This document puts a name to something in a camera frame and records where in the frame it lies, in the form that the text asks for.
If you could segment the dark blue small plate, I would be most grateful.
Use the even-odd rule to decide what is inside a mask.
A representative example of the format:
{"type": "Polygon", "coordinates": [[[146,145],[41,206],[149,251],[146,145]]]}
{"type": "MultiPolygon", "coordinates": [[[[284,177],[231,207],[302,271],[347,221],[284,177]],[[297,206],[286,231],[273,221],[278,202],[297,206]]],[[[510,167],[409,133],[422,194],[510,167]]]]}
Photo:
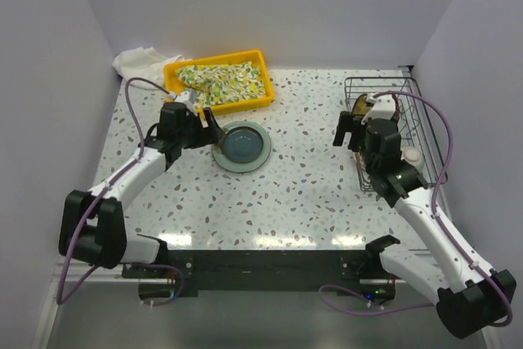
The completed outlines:
{"type": "Polygon", "coordinates": [[[251,127],[238,127],[228,131],[221,141],[222,153],[234,163],[250,163],[263,150],[261,134],[251,127]]]}

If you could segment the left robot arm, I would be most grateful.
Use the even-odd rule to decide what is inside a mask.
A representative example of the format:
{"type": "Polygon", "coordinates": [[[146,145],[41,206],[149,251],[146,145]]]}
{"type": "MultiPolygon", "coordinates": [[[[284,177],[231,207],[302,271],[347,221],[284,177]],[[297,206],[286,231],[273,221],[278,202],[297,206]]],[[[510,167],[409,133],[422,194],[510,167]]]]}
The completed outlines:
{"type": "Polygon", "coordinates": [[[137,150],[120,169],[90,190],[73,190],[67,195],[60,255],[108,269],[140,263],[149,276],[164,275],[169,268],[167,245],[155,237],[129,234],[125,210],[184,149],[217,144],[224,135],[210,108],[195,114],[179,102],[164,104],[159,121],[143,134],[137,150]]]}

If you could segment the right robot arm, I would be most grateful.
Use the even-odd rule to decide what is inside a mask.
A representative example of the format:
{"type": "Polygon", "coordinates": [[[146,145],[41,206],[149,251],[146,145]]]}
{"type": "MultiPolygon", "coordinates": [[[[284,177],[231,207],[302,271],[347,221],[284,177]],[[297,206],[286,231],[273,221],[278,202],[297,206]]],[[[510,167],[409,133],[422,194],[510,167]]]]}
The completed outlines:
{"type": "Polygon", "coordinates": [[[333,145],[342,145],[346,134],[351,136],[350,150],[363,159],[373,190],[410,224],[436,260],[435,265],[423,261],[387,235],[366,245],[366,272],[375,278],[388,272],[404,280],[435,307],[456,338],[510,324],[516,279],[492,267],[440,209],[435,189],[403,159],[396,121],[366,120],[342,111],[333,145]]]}

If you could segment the large celadon green plate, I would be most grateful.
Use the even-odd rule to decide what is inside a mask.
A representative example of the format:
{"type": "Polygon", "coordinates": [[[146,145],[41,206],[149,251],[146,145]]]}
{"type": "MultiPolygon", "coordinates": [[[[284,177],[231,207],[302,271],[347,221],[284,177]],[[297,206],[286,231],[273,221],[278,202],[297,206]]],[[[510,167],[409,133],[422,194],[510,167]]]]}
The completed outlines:
{"type": "Polygon", "coordinates": [[[263,128],[261,125],[249,122],[249,121],[238,121],[229,123],[226,126],[224,126],[223,131],[225,134],[238,127],[251,127],[254,128],[256,131],[258,131],[263,139],[264,145],[263,150],[261,154],[258,156],[257,159],[250,163],[234,163],[230,161],[221,151],[221,145],[212,145],[211,152],[212,157],[214,158],[215,162],[225,169],[226,171],[233,172],[233,173],[246,173],[246,172],[252,172],[259,169],[269,158],[270,152],[271,152],[271,140],[268,132],[265,128],[263,128]]]}

